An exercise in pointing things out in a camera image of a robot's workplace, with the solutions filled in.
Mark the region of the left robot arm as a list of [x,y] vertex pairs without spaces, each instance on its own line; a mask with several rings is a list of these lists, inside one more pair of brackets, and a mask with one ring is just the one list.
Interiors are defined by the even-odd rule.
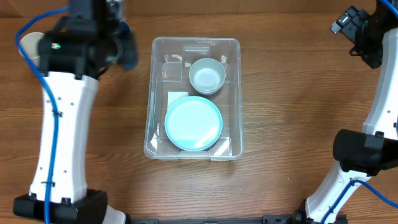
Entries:
[[89,189],[85,156],[100,76],[113,63],[137,65],[122,1],[70,1],[50,11],[61,18],[39,40],[39,62],[27,64],[42,86],[39,160],[29,192],[13,212],[45,223],[129,223],[105,191]]

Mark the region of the light blue plate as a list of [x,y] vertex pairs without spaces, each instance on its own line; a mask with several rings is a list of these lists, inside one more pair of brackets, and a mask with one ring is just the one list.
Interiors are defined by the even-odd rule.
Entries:
[[170,107],[164,127],[167,137],[178,148],[190,152],[203,151],[221,136],[223,117],[212,101],[188,96]]

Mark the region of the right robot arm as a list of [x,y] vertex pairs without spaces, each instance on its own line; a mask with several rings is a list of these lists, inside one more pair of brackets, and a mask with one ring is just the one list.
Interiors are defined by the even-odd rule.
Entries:
[[362,130],[338,131],[333,141],[333,166],[295,212],[292,223],[347,223],[338,212],[362,185],[397,207],[367,183],[380,171],[397,167],[397,1],[377,0],[372,14],[351,6],[330,29],[353,43],[350,55],[361,57],[381,72]]

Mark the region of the grey bowl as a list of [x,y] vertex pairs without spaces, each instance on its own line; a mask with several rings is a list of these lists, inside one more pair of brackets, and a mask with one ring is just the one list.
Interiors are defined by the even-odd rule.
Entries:
[[192,64],[188,77],[191,84],[220,85],[224,84],[226,70],[219,61],[212,58],[202,58]]

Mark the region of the light blue bowl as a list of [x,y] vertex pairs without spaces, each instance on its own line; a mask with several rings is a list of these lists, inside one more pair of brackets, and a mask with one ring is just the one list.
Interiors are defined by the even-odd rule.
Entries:
[[219,90],[223,87],[223,84],[205,86],[205,85],[201,85],[201,84],[199,84],[199,83],[192,83],[191,86],[192,86],[199,94],[202,94],[202,95],[212,95],[212,94],[215,94],[217,91],[219,91]]

